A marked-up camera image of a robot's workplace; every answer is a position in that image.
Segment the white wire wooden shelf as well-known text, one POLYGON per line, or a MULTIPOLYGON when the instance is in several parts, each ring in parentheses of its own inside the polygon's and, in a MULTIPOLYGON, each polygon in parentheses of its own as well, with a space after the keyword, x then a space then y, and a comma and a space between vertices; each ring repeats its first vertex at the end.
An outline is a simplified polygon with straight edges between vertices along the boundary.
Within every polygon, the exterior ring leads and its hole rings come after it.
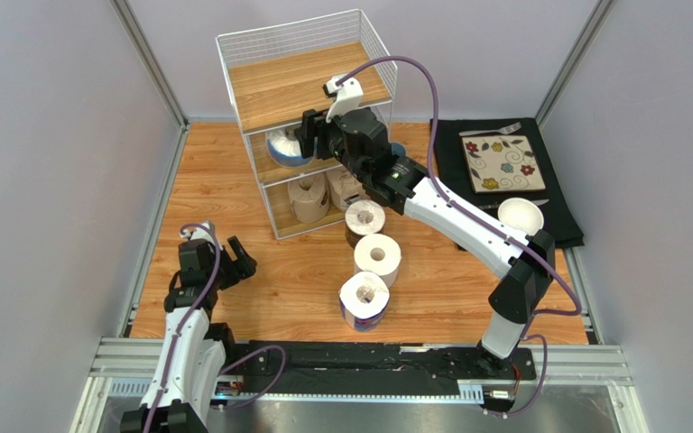
POLYGON ((337 168, 335 160, 283 167, 268 151, 268 133, 300 125, 304 111, 326 110, 323 85, 369 60, 388 55, 379 34, 359 9, 323 15, 216 38, 245 149, 263 204, 278 239, 331 226, 343 218, 336 205, 318 221, 293 213, 289 183, 312 180, 337 168))

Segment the black paper roll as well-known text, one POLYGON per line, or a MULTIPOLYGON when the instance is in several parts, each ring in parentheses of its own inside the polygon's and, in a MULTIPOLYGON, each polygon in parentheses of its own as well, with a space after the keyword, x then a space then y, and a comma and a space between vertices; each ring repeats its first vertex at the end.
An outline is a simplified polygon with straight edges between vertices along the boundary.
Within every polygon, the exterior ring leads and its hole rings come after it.
POLYGON ((382 234, 386 223, 383 207, 368 199, 352 203, 345 213, 346 241, 355 248, 364 237, 382 234))

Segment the plain white paper roll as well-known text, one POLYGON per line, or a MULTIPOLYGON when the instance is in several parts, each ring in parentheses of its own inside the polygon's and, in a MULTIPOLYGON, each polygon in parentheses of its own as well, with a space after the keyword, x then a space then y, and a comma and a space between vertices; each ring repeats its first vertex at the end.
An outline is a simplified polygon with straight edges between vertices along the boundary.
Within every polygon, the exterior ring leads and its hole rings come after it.
POLYGON ((391 288, 397 280, 401 260, 401 247, 390 236, 367 235, 354 249, 354 272, 372 272, 391 288))

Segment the blue patterned roll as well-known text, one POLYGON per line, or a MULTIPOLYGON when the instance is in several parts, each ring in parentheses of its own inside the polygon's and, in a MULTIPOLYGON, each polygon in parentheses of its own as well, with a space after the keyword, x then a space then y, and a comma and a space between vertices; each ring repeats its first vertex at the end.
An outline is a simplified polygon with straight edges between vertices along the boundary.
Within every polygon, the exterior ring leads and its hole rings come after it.
POLYGON ((301 155, 300 143, 293 126, 276 128, 265 133, 267 152, 272 160, 284 168, 308 165, 313 158, 301 155))

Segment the brown paper roll front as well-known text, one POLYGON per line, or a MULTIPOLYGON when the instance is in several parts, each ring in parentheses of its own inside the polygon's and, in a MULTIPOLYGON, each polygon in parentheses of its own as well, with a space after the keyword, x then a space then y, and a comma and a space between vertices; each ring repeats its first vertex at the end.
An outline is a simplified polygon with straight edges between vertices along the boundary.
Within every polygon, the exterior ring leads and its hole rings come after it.
POLYGON ((341 212, 360 200, 368 199, 363 185, 345 168, 326 171, 329 197, 332 204, 341 212))

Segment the brown paper roll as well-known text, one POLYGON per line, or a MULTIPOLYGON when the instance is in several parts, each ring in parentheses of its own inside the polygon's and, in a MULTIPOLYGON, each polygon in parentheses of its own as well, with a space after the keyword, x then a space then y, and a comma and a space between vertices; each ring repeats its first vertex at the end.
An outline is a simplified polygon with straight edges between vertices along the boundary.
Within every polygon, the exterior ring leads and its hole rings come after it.
POLYGON ((291 211, 304 224, 318 222, 330 208, 327 177, 316 173, 292 180, 287 184, 291 211))
POLYGON ((326 171, 329 197, 332 204, 341 212, 360 200, 368 199, 363 185, 345 168, 326 171))

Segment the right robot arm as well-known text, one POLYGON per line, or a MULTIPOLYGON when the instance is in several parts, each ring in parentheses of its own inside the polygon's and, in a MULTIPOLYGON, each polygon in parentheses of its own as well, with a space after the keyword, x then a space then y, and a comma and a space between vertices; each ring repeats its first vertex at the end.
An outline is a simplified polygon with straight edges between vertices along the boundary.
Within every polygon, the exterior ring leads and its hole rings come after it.
POLYGON ((385 124, 369 108, 328 119, 307 110, 295 130, 303 157, 335 159, 382 207, 430 226, 464 247, 499 279, 488 298, 493 314, 481 349, 510 357, 540 300, 555 281, 555 242, 500 222, 456 194, 419 162, 395 153, 385 124))

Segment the blue white roll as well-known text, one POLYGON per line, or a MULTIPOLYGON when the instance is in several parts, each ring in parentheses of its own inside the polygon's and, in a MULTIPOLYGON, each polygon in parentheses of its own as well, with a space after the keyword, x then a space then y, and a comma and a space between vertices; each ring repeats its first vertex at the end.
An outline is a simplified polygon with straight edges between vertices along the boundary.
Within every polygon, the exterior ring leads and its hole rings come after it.
POLYGON ((338 293, 341 316, 355 331, 367 332, 382 321, 391 293, 385 282, 373 272, 358 272, 338 293))

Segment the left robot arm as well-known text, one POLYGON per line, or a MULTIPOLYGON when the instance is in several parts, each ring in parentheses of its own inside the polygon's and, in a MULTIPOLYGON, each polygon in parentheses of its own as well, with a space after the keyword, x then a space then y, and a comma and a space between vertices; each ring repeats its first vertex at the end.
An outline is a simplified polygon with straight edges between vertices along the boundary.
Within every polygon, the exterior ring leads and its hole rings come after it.
POLYGON ((122 416, 122 432, 206 431, 216 380, 234 355, 231 329, 211 316, 218 293, 254 276, 257 262, 236 237, 221 244, 208 221, 187 224, 180 235, 162 350, 138 409, 122 416))

